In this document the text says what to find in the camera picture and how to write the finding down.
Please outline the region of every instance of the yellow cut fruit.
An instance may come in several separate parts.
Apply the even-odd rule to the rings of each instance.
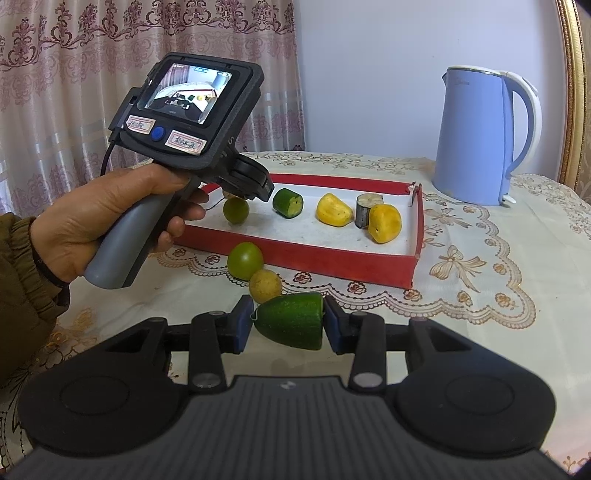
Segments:
[[[353,210],[332,193],[327,193],[318,201],[316,217],[327,225],[345,226],[353,221]]]
[[[251,277],[248,291],[257,303],[265,303],[281,295],[281,278],[271,270],[261,269]]]
[[[393,205],[375,205],[369,211],[369,234],[379,244],[394,240],[402,230],[402,217]]]

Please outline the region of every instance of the pink patterned curtain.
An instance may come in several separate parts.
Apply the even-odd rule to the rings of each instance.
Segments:
[[[160,80],[156,88],[156,93],[163,88],[170,87],[171,85],[178,85],[179,83],[185,83],[189,80],[189,65],[174,65],[174,68],[170,69],[164,78]]]
[[[303,150],[295,47],[290,0],[0,0],[0,212],[37,215],[95,178],[117,107],[169,51],[260,64],[236,146]]]

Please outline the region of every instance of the hand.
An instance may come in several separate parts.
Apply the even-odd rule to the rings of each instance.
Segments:
[[[46,266],[59,279],[70,282],[82,275],[99,247],[98,238],[134,203],[150,194],[182,189],[189,177],[154,163],[115,170],[59,198],[31,224],[31,242]],[[198,203],[209,199],[202,190],[180,205],[160,234],[155,251],[173,246],[184,232],[185,220],[200,220],[205,210]]]

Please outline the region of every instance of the blue kettle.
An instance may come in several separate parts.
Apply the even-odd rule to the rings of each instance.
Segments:
[[[512,72],[449,67],[433,185],[462,202],[515,203],[509,196],[511,172],[530,160],[540,142],[542,110],[535,87]],[[513,155],[513,92],[524,101],[528,132]]]

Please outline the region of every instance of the white tablecloth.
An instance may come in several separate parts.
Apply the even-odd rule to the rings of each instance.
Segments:
[[[574,472],[591,455],[591,206],[552,180],[513,179],[511,207],[480,207],[441,195],[433,162],[365,155],[251,154],[274,173],[304,173],[423,184],[425,241],[414,288],[399,290],[272,267],[284,291],[322,291],[347,309],[372,309],[389,323],[428,316],[532,370],[557,400],[543,450]],[[30,448],[18,424],[16,397],[27,378],[150,316],[187,323],[201,312],[232,309],[247,283],[232,278],[226,258],[173,248],[146,261],[130,288],[104,291],[78,279],[72,306],[48,344],[0,390],[2,466]],[[274,344],[254,329],[245,353],[225,355],[226,373],[339,374],[352,358]],[[186,355],[170,371],[185,381]],[[388,381],[406,375],[404,355],[388,354]]]

